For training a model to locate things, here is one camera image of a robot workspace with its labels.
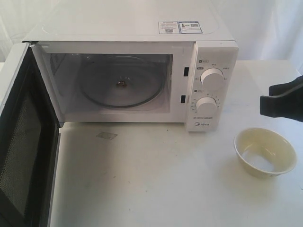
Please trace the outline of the cream ceramic bowl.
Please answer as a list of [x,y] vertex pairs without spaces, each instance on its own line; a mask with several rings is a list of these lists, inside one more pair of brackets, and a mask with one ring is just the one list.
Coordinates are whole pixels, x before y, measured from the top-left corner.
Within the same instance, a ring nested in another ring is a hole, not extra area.
[[293,146],[280,134],[264,128],[247,128],[234,138],[242,168],[250,175],[268,179],[292,171],[297,163]]

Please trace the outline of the glass microwave turntable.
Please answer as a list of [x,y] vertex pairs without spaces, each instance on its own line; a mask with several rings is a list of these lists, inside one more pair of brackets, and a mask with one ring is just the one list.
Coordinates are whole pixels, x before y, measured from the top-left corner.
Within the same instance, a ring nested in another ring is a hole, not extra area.
[[135,56],[111,56],[91,63],[80,79],[80,89],[90,101],[109,108],[143,105],[165,85],[165,75],[153,62]]

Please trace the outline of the white microwave oven body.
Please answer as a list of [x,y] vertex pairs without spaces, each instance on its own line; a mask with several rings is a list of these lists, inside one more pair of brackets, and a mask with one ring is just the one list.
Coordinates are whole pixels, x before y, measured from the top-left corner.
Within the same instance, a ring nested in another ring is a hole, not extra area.
[[[203,33],[159,34],[163,21],[198,21]],[[187,131],[217,128],[239,50],[208,0],[62,0],[23,42],[36,49],[59,121],[183,123]],[[165,85],[154,99],[109,108],[84,96],[85,67],[120,55],[151,61],[162,70]],[[222,85],[202,85],[201,74],[210,68],[221,70]],[[215,99],[214,114],[197,112],[202,97]]]

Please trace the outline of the upper white control knob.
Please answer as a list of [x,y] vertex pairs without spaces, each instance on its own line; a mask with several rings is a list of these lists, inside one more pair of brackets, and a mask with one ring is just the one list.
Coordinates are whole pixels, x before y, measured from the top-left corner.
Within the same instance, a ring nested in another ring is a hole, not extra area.
[[210,68],[204,71],[200,77],[203,86],[219,86],[224,83],[224,77],[221,70],[217,68]]

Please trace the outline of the white control knob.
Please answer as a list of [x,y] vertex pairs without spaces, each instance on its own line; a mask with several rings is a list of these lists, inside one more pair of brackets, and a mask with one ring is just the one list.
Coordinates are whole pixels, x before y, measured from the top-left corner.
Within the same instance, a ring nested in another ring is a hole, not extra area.
[[224,77],[221,70],[217,68],[210,68],[204,71],[200,77],[203,86],[219,86],[224,83]]
[[217,104],[212,97],[202,97],[196,102],[196,109],[202,115],[212,115],[217,110]]

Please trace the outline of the lower white control knob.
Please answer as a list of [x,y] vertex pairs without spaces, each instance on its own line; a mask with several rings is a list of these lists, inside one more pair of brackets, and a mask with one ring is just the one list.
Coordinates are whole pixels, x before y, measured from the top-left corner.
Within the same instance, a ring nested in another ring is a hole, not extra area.
[[196,109],[202,115],[212,115],[217,110],[217,104],[212,97],[202,97],[196,102]]

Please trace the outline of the right blue warning sticker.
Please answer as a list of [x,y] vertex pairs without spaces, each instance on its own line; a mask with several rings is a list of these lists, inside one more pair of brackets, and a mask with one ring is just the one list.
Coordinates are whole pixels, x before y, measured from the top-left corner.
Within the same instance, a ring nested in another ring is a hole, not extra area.
[[203,31],[198,21],[178,21],[181,34],[202,34]]

